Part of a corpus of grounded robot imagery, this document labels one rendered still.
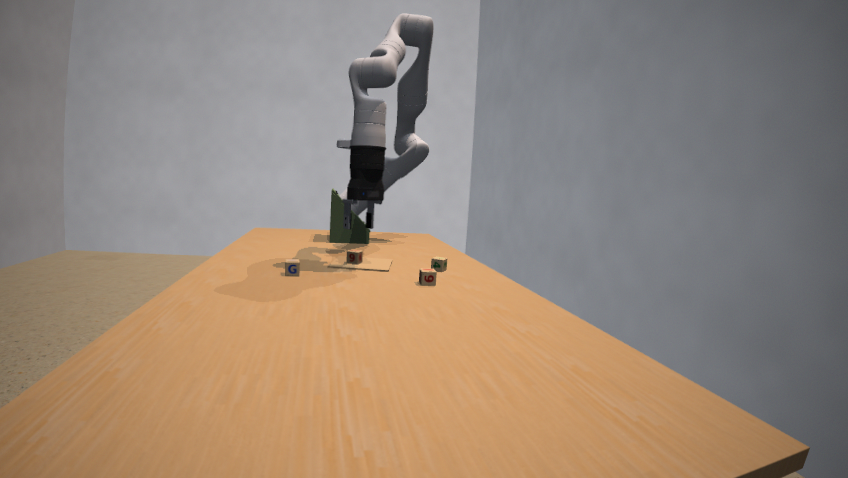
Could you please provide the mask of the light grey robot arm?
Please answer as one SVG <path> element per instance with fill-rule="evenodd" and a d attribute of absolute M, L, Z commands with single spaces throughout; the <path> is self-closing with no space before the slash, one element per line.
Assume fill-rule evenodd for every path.
<path fill-rule="evenodd" d="M 394 84 L 396 69 L 406 54 L 405 45 L 419 48 L 416 60 L 398 83 L 394 150 L 399 157 L 385 157 L 384 192 L 420 165 L 429 154 L 429 146 L 415 133 L 415 121 L 427 104 L 433 31 L 431 17 L 400 14 L 389 28 L 386 39 L 372 51 L 370 57 L 355 59 L 349 68 L 354 100 L 353 124 L 385 125 L 386 102 L 370 97 L 367 88 L 386 88 Z M 372 58 L 378 56 L 382 58 Z"/>

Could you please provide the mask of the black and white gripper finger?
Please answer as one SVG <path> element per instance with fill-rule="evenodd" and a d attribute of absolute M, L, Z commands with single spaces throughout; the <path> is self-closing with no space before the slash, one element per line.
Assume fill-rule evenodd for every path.
<path fill-rule="evenodd" d="M 344 229 L 351 229 L 351 204 L 357 204 L 357 200 L 343 199 L 344 203 Z"/>
<path fill-rule="evenodd" d="M 366 228 L 373 229 L 374 226 L 374 204 L 382 204 L 382 201 L 367 200 Z"/>

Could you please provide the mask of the beige flat mat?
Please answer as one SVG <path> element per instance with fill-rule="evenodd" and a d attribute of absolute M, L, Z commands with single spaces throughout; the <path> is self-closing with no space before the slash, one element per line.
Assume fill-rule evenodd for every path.
<path fill-rule="evenodd" d="M 333 262 L 328 265 L 328 268 L 368 270 L 389 272 L 393 259 L 381 258 L 366 258 L 363 257 L 363 262 L 360 264 L 346 263 L 347 256 L 338 256 Z"/>

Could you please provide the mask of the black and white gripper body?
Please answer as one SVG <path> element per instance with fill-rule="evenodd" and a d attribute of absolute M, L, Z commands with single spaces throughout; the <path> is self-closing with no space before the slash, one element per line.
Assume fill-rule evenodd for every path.
<path fill-rule="evenodd" d="M 337 140 L 337 148 L 351 148 L 348 200 L 384 200 L 385 142 L 385 125 L 378 123 L 355 123 L 351 139 Z"/>

